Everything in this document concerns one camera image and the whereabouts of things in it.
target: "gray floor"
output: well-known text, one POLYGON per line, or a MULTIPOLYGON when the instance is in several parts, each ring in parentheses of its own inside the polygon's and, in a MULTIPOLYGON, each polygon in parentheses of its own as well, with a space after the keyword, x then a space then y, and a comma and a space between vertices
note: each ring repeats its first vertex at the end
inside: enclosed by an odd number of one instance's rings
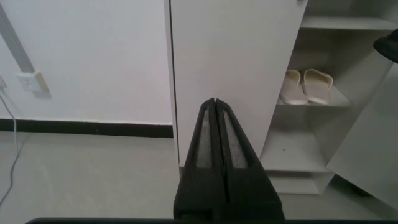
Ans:
MULTIPOLYGON (((19 133, 21 156, 0 223, 37 217, 172 218, 179 174, 172 139, 19 133)), ((15 156, 12 133, 0 132, 0 195, 15 156)), ((322 196, 280 195, 285 216, 380 219, 374 198, 327 188, 322 196)))

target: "white cabinet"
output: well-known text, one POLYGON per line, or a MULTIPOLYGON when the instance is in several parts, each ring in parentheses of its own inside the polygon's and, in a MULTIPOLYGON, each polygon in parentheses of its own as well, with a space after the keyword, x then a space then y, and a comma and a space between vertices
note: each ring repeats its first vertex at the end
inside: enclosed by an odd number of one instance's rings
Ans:
POLYGON ((278 193, 320 194, 337 173, 398 205, 391 188, 398 180, 381 179, 398 168, 395 95, 374 100, 393 83, 393 75, 384 79, 393 63, 373 49, 377 38, 398 27, 398 1, 189 0, 171 1, 169 9, 180 166, 199 106, 220 98, 232 107, 278 193), (279 100, 288 68, 330 74, 330 104, 279 100), (384 110, 392 110, 387 118, 379 114, 384 110), (364 159, 372 157, 379 161, 366 167, 364 159))
POLYGON ((170 2, 181 166, 199 107, 209 98, 233 108, 260 155, 306 3, 170 2))
POLYGON ((398 209, 397 96, 398 65, 395 64, 327 166, 395 209, 398 209))

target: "power cord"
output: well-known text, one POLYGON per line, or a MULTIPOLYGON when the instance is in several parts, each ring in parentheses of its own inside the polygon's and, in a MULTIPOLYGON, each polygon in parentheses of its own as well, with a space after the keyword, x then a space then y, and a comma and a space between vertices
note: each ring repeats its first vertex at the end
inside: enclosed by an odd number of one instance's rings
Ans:
POLYGON ((1 208, 2 203, 4 202, 6 197, 8 196, 8 193, 11 191, 12 185, 14 184, 14 177, 13 177, 13 175, 14 175, 14 167, 15 167, 15 164, 17 163, 18 158, 19 158, 20 150, 18 148, 18 142, 17 142, 17 121, 15 120, 14 115, 12 115, 10 109, 8 108, 6 102, 4 101, 4 98, 1 96, 1 94, 0 94, 0 99, 1 99, 2 103, 4 104, 4 106, 6 107, 6 110, 7 110, 8 114, 11 116, 12 121, 14 122, 14 142, 15 142, 15 149, 16 149, 16 152, 17 152, 17 157, 15 158, 14 163, 12 164, 12 167, 11 167, 11 170, 10 170, 10 182, 11 182, 10 183, 10 187, 8 188, 6 194, 4 194, 4 196, 2 197, 2 199, 0 201, 0 208, 1 208))

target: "shelf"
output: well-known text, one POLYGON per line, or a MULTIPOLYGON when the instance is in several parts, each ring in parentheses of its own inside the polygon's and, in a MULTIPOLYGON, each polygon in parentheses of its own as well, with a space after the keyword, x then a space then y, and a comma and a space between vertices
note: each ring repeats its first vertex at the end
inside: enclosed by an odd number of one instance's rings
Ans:
MULTIPOLYGON (((318 103, 307 103, 304 106, 342 106, 342 107, 350 107, 351 102, 345 95, 343 95, 335 86, 331 86, 329 90, 330 94, 330 104, 329 105, 321 105, 318 103)), ((278 105, 288 105, 287 103, 283 102, 281 99, 278 99, 278 105)))
POLYGON ((267 171, 330 172, 315 136, 303 127, 271 125, 260 161, 267 171))
POLYGON ((301 28, 395 30, 397 25, 376 17, 358 16, 304 16, 301 28))
POLYGON ((319 194, 310 174, 280 174, 267 172, 268 178, 278 194, 319 194))

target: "white slipper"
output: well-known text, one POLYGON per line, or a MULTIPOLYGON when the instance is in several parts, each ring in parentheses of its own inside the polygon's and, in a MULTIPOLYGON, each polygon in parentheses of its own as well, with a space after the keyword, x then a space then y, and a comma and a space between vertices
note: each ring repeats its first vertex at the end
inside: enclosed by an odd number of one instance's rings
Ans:
POLYGON ((296 70, 287 70, 285 79, 280 90, 280 98, 290 105, 304 105, 308 103, 303 88, 300 84, 300 72, 296 70))
POLYGON ((304 72, 302 85, 307 99, 314 103, 328 105, 330 102, 329 89, 333 84, 333 78, 315 69, 304 72))

